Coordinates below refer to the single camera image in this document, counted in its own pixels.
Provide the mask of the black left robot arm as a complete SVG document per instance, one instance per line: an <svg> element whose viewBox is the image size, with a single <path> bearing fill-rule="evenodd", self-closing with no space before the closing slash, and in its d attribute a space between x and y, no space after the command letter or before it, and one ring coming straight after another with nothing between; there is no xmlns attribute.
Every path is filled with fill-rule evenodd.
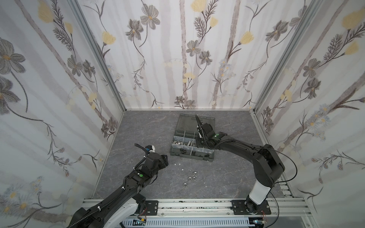
<svg viewBox="0 0 365 228"><path fill-rule="evenodd" d="M77 210L69 228L115 228L130 215L144 210L145 197L140 192L156 180L158 172L169 162L168 156L156 153L153 145L135 146L144 151L143 159L112 194L87 210Z"/></svg>

